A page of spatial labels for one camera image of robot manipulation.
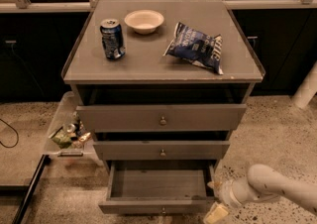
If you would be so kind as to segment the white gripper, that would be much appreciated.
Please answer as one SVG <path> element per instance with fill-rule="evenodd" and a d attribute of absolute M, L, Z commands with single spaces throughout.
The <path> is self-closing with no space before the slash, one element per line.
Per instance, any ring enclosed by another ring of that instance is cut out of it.
<path fill-rule="evenodd" d="M 203 218 L 203 223 L 216 224 L 229 214 L 227 207 L 238 208 L 240 206 L 240 202 L 233 192 L 233 182 L 231 180 L 227 180 L 222 183 L 209 181 L 207 186 L 212 189 L 218 189 L 218 198 L 224 205 L 222 203 L 214 202 Z"/>

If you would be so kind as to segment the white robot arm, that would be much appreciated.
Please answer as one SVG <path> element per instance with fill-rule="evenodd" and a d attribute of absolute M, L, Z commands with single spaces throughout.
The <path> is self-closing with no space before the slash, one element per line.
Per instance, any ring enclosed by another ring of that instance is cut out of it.
<path fill-rule="evenodd" d="M 317 213 L 316 184 L 290 179 L 262 164 L 250 166 L 244 177 L 210 181 L 207 185 L 214 190 L 216 201 L 203 218 L 204 224 L 218 224 L 229 215 L 230 208 L 239 208 L 249 202 L 270 202 L 280 196 L 312 214 Z"/>

